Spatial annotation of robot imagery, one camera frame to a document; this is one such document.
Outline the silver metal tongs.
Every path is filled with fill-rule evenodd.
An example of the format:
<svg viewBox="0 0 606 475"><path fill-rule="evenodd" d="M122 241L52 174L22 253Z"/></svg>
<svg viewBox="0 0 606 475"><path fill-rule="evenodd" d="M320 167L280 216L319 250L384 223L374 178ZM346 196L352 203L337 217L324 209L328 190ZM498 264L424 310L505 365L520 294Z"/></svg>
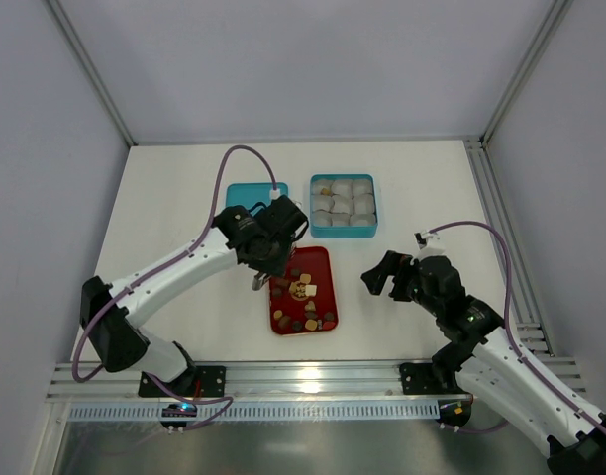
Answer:
<svg viewBox="0 0 606 475"><path fill-rule="evenodd" d="M252 290L259 291L269 280L270 276L263 272L258 272L252 280Z"/></svg>

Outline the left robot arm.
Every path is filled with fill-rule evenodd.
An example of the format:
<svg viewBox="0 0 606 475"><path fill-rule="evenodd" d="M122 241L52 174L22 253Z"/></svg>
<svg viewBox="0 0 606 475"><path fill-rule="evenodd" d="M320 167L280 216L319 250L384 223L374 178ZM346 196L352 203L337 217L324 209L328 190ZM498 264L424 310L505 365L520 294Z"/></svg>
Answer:
<svg viewBox="0 0 606 475"><path fill-rule="evenodd" d="M283 276L308 227L306 215L286 196L211 215L197 239L155 264L111 283L98 276L87 280L80 342L91 343L109 373L137 370L165 385L187 383L196 373L191 357L179 343L146 332L145 323L185 291L234 266L255 271L257 286Z"/></svg>

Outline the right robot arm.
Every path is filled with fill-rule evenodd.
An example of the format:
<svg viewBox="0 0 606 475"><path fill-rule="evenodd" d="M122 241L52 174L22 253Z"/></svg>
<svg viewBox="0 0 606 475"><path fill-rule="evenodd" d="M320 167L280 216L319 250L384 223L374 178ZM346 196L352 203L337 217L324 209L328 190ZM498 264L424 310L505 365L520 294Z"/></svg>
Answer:
<svg viewBox="0 0 606 475"><path fill-rule="evenodd" d="M422 307L449 341L429 364L405 372L411 384L425 376L429 387L478 397L537 447L554 474L606 474L606 413L509 335L446 257L387 251L361 280L372 295L391 282L390 298Z"/></svg>

